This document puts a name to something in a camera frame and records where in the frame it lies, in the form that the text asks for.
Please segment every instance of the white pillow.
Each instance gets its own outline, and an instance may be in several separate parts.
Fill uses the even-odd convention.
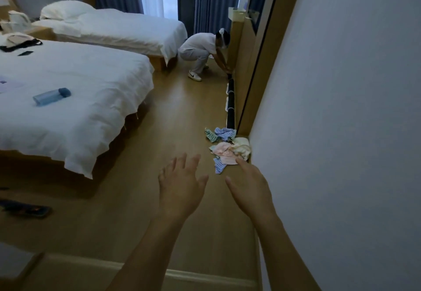
[[[62,21],[94,10],[95,8],[91,5],[78,0],[62,0],[45,6],[41,10],[40,19],[48,18]]]

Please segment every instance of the white duvet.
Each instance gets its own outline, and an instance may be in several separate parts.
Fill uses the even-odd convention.
[[[63,21],[43,19],[33,24],[51,27],[61,40],[163,56],[167,64],[187,39],[186,27],[180,21],[115,9],[94,10]]]
[[[33,53],[17,56],[26,50]],[[153,89],[146,56],[93,45],[44,41],[0,51],[0,68],[0,84],[12,83],[0,93],[0,150],[64,161],[66,169],[88,178],[125,117]],[[35,105],[33,96],[62,87],[72,95]]]

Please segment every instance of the pile of cloth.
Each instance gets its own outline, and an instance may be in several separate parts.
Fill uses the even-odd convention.
[[[251,153],[250,143],[247,138],[236,137],[237,131],[229,128],[216,128],[215,131],[205,129],[206,137],[212,142],[219,142],[209,147],[215,155],[215,173],[220,174],[227,165],[237,165],[236,158],[248,160]]]

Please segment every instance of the water bottle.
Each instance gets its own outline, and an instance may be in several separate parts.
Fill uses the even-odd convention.
[[[55,91],[47,91],[46,93],[39,94],[33,98],[38,106],[44,106],[70,96],[70,90],[67,88],[59,88]]]

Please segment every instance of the striped cloth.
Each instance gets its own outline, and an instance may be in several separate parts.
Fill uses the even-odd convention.
[[[224,168],[226,165],[224,165],[219,158],[213,158],[213,161],[215,161],[215,173],[220,174],[222,171],[224,171]]]
[[[230,128],[216,128],[215,134],[222,138],[223,141],[228,141],[230,138],[234,139],[237,131]]]
[[[210,142],[215,142],[219,139],[218,135],[215,135],[212,130],[205,128],[206,137],[210,140]]]

